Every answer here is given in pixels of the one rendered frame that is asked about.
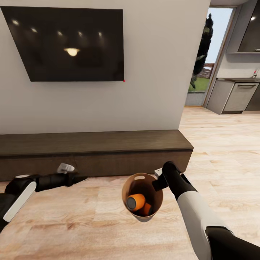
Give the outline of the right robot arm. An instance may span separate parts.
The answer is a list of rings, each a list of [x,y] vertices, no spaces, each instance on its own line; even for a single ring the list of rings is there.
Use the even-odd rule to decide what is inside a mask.
[[[155,191],[169,186],[199,260],[260,260],[260,247],[235,236],[173,161],[154,171]]]

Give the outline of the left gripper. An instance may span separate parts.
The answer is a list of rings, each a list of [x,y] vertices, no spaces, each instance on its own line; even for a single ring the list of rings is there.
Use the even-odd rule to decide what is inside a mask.
[[[50,176],[51,183],[50,183],[49,190],[61,186],[71,187],[74,184],[86,180],[88,178],[88,176],[74,177],[75,175],[78,175],[78,173],[67,172],[66,174],[64,173],[50,174],[49,176]]]

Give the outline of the trash can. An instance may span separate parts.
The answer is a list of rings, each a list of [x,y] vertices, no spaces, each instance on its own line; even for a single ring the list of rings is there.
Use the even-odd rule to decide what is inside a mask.
[[[144,179],[134,179],[137,176],[145,176]],[[127,209],[126,200],[127,197],[133,194],[143,194],[147,200],[147,203],[153,206],[153,213],[150,216],[143,217],[137,212],[128,211],[139,221],[148,222],[153,216],[160,210],[163,201],[164,194],[163,190],[155,191],[152,182],[156,180],[154,176],[146,173],[137,173],[131,175],[125,182],[122,188],[122,201]]]

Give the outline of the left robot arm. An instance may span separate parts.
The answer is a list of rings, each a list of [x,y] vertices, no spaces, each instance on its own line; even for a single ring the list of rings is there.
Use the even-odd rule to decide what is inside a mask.
[[[40,192],[61,186],[71,187],[88,178],[88,176],[74,177],[78,173],[73,171],[73,166],[61,163],[56,174],[45,176],[33,174],[14,177],[7,185],[5,193],[0,193],[0,233],[11,222],[34,191]]]

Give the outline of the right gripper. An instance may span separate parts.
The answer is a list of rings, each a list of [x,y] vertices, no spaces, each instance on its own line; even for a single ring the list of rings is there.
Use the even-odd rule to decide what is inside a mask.
[[[155,188],[155,191],[159,191],[168,187],[168,184],[162,181],[161,176],[157,180],[154,180],[152,185]]]

